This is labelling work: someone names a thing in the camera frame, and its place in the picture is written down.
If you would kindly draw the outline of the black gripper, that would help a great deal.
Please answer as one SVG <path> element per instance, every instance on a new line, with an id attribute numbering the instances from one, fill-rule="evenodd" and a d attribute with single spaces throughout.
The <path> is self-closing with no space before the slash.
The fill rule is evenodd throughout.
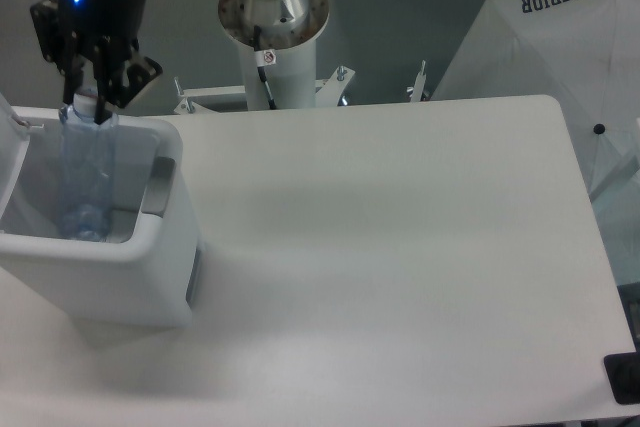
<path id="1" fill-rule="evenodd" d="M 140 53 L 137 38 L 145 2 L 41 0 L 30 7 L 42 57 L 64 78 L 64 104 L 73 103 L 84 79 L 84 61 L 76 52 L 78 36 L 99 39 L 92 58 L 98 89 L 95 123 L 111 117 L 107 104 L 124 109 L 163 73 L 158 62 Z"/>

